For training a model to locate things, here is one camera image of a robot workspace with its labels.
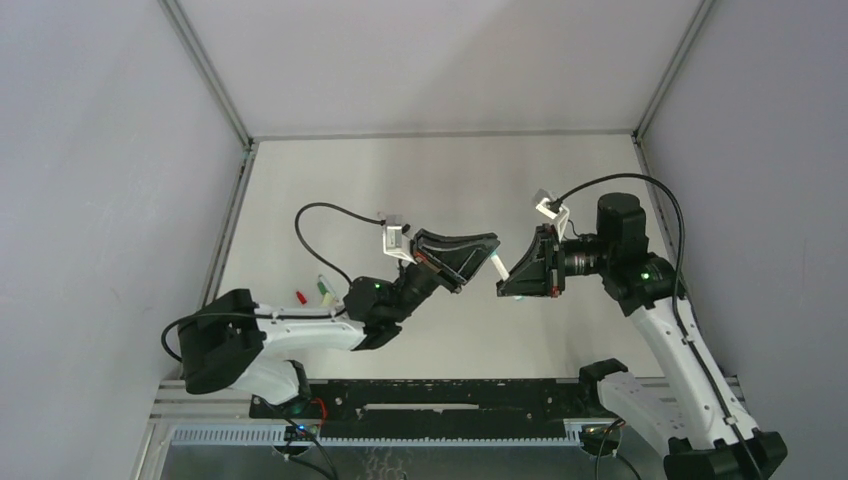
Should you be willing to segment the white teal marker pen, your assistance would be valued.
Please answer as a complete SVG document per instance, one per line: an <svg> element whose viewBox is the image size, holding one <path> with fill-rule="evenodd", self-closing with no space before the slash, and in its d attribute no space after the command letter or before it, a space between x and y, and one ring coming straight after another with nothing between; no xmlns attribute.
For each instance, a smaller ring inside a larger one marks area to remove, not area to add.
<svg viewBox="0 0 848 480"><path fill-rule="evenodd" d="M490 254L489 260L492 262L495 270L497 271L497 273L500 277L499 282L506 281L510 276L509 271L506 268L504 262L502 261L502 259L500 258L500 256L498 255L498 253L496 251ZM516 301L522 301L522 300L524 300L525 297L522 296L522 295L512 295L511 298L513 298Z"/></svg>

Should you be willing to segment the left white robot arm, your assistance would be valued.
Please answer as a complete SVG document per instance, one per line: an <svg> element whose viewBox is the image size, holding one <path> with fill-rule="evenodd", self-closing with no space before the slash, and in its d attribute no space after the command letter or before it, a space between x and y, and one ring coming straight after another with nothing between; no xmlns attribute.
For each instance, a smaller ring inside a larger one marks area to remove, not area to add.
<svg viewBox="0 0 848 480"><path fill-rule="evenodd" d="M176 321L185 389L192 395L233 389L271 405L304 401L311 391L296 350L376 350L433 293L458 294L497 250L494 233L443 236L425 229L382 229L383 252L402 264L395 280L360 276L341 302L320 309L275 309L235 289Z"/></svg>

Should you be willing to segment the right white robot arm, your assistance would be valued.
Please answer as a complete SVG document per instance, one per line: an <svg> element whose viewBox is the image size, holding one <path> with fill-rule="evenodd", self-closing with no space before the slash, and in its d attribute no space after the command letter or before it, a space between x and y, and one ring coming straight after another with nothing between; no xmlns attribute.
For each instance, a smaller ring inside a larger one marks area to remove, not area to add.
<svg viewBox="0 0 848 480"><path fill-rule="evenodd" d="M565 237L570 212L552 193L534 199L545 222L523 257L502 268L501 297L561 295L568 278L597 275L608 296L646 341L675 398L662 402L616 359L581 368L590 404L634 429L662 458L669 479L767 479L788 450L763 431L724 379L696 326L670 262L648 249L646 214L628 193L597 203L596 230Z"/></svg>

